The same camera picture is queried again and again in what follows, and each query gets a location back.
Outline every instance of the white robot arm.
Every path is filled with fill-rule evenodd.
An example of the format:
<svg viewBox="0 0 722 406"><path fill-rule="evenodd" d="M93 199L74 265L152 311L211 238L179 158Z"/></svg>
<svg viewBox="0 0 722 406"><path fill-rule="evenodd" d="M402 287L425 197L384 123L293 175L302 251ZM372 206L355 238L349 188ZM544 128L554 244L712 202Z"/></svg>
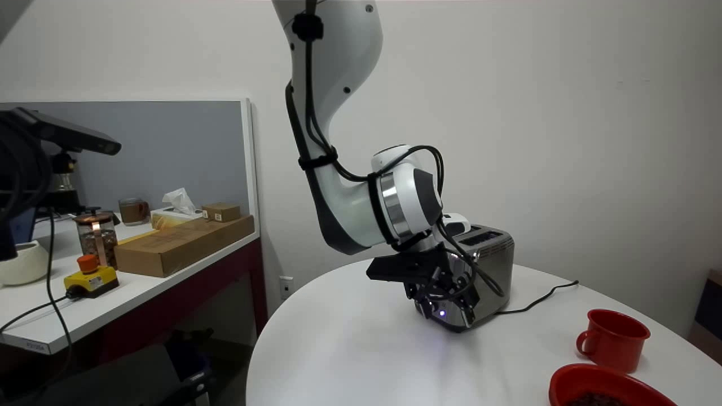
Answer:
<svg viewBox="0 0 722 406"><path fill-rule="evenodd" d="M324 242L341 252L390 244L367 278L403 281L406 296L435 323L463 332L507 302L512 238L490 227L443 227L443 165L438 148L390 147L372 158L372 174L349 174L327 133L338 105L359 90L380 52L372 0L272 0L287 32L293 76L287 105ZM428 150L435 175L408 155Z"/></svg>

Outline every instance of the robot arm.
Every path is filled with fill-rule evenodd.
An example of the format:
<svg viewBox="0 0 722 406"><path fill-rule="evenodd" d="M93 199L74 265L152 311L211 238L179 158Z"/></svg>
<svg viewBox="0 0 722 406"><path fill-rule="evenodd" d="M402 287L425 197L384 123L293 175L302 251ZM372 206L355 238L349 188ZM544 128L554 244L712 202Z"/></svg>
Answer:
<svg viewBox="0 0 722 406"><path fill-rule="evenodd" d="M372 158L375 174L351 175L327 139L331 115L378 60L380 22L375 2L272 2L293 57L289 118L324 242L341 252L359 252L384 242L402 245L428 232L442 215L440 189L406 155L435 148L391 147Z"/></svg>

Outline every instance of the yellow object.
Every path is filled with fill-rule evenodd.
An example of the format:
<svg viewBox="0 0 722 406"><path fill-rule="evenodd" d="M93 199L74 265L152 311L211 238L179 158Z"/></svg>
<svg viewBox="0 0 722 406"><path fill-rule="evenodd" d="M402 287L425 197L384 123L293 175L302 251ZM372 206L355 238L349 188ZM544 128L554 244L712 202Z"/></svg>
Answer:
<svg viewBox="0 0 722 406"><path fill-rule="evenodd" d="M99 265L97 254L84 254L77 259L81 270L63 280L67 298L97 298L116 287L112 265Z"/></svg>

